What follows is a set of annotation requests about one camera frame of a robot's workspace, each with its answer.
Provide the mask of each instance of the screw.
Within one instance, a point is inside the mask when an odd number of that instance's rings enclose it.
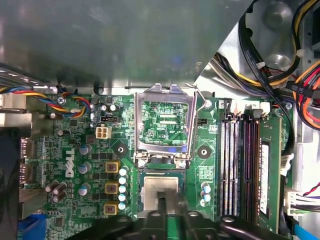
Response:
[[[205,100],[205,108],[206,109],[209,109],[209,108],[211,108],[211,106],[212,106],[212,102],[210,101],[210,100]]]
[[[186,161],[178,161],[178,167],[180,169],[185,169],[187,166]]]
[[[196,211],[191,211],[191,212],[189,212],[189,215],[191,217],[196,217],[196,216],[198,216],[198,213]]]
[[[232,223],[234,221],[234,219],[232,219],[231,217],[229,216],[226,216],[224,218],[222,218],[222,220],[226,223]]]
[[[144,168],[146,166],[146,162],[143,160],[138,160],[138,168]]]
[[[56,99],[57,103],[60,104],[60,105],[63,105],[66,103],[66,99],[62,96],[59,96],[57,99]]]
[[[291,103],[291,102],[287,102],[287,103],[285,104],[285,108],[286,108],[287,110],[292,109],[292,103]]]

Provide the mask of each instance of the blue connector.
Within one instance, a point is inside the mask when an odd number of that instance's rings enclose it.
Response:
[[[18,223],[18,240],[44,240],[45,238],[45,214],[32,214]]]

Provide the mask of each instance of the blue wire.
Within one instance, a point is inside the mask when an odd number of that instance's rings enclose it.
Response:
[[[319,240],[319,238],[312,235],[298,224],[294,225],[294,233],[300,240]]]

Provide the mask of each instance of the white connector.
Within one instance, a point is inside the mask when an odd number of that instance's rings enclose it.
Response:
[[[96,139],[110,139],[111,138],[112,127],[110,126],[100,126],[95,129]]]
[[[267,102],[267,101],[260,102],[260,109],[262,109],[261,115],[263,117],[267,116],[271,111],[270,102]]]
[[[298,198],[302,196],[302,192],[292,189],[290,187],[284,187],[284,211],[288,216],[302,216],[303,213],[295,212],[295,208],[292,205],[300,205]]]
[[[290,161],[294,159],[295,155],[291,153],[290,155],[284,155],[281,157],[281,170],[280,174],[283,176],[287,176],[288,171],[291,168]]]

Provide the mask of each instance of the chip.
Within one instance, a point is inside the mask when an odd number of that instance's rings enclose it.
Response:
[[[158,194],[166,191],[179,191],[179,178],[176,176],[145,176],[143,179],[143,189],[141,195],[143,196],[143,210],[157,210],[158,209]],[[175,213],[175,206],[173,202],[168,202],[167,212],[169,214]]]
[[[99,193],[93,193],[92,200],[98,200],[98,199],[99,199]]]
[[[114,158],[114,154],[113,154],[113,153],[108,152],[108,153],[106,154],[106,159],[112,160],[113,158]]]
[[[105,172],[100,173],[100,178],[101,179],[107,179],[108,178],[108,174]]]
[[[70,126],[71,127],[76,127],[78,125],[78,121],[77,120],[75,120],[75,119],[71,119],[70,120]]]
[[[105,152],[100,153],[100,159],[107,159],[107,154]]]
[[[91,154],[92,159],[99,159],[99,154],[98,153],[92,153]]]
[[[99,178],[100,178],[100,174],[99,173],[92,174],[92,179],[99,179]]]
[[[107,194],[104,192],[100,193],[100,199],[107,199]]]
[[[94,144],[96,143],[96,138],[94,135],[87,135],[85,136],[85,143],[86,144]]]
[[[55,226],[56,227],[63,227],[65,225],[65,220],[62,217],[57,217],[55,219]]]

